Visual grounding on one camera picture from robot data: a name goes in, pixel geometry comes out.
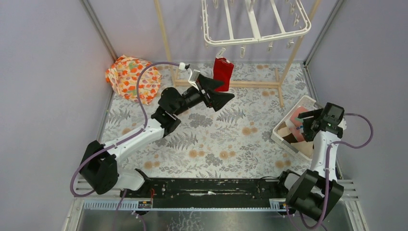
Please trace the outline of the white clip sock hanger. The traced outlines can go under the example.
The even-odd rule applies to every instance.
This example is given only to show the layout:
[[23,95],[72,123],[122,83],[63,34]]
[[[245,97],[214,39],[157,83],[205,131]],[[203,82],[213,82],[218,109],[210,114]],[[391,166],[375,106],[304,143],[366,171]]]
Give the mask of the white clip sock hanger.
[[315,8],[305,0],[203,0],[201,30],[205,47],[217,49],[216,58],[237,48],[240,58],[251,45],[293,49],[311,31]]

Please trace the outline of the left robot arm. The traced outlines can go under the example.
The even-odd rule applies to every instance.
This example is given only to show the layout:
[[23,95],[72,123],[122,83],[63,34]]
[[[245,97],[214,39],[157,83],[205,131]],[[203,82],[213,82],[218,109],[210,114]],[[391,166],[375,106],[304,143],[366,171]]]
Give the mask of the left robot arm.
[[147,177],[136,170],[120,168],[120,163],[144,146],[172,133],[181,123],[177,116],[188,109],[200,103],[216,112],[222,109],[235,95],[217,92],[221,85],[220,80],[198,74],[196,85],[183,93],[174,87],[165,88],[158,108],[140,128],[107,143],[89,143],[78,172],[91,186],[91,192],[101,195],[121,188],[131,190],[138,198],[145,197],[149,193]]

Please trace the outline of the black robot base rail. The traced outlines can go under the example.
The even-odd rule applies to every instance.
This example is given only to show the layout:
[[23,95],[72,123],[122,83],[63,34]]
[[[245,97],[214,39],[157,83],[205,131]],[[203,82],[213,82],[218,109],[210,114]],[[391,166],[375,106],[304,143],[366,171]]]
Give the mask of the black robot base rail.
[[277,178],[210,179],[151,178],[137,191],[121,191],[125,198],[160,205],[266,205],[285,201],[288,189]]

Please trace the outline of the white perforated plastic basket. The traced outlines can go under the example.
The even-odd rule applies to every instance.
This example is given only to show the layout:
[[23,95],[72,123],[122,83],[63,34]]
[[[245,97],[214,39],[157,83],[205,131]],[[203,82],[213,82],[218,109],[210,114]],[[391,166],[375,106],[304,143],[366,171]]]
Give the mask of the white perforated plastic basket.
[[316,157],[322,164],[329,145],[343,137],[344,115],[343,107],[322,106],[305,95],[272,130],[271,138],[290,154],[307,161]]

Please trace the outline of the red sock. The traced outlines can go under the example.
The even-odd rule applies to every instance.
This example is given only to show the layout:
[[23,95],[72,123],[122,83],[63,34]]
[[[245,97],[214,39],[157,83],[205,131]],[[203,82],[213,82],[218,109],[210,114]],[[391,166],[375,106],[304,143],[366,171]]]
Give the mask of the red sock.
[[227,92],[230,88],[230,79],[234,64],[226,58],[216,58],[213,66],[213,79],[223,82],[223,85],[215,89],[218,92]]

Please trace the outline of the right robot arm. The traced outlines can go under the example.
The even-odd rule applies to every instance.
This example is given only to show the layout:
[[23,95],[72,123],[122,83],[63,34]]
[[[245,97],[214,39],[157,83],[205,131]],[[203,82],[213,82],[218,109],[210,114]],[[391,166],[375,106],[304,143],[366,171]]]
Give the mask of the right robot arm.
[[336,154],[344,129],[344,108],[327,103],[324,108],[300,113],[303,137],[313,143],[309,169],[299,175],[291,170],[281,173],[276,185],[278,196],[301,214],[322,222],[344,193],[337,182]]

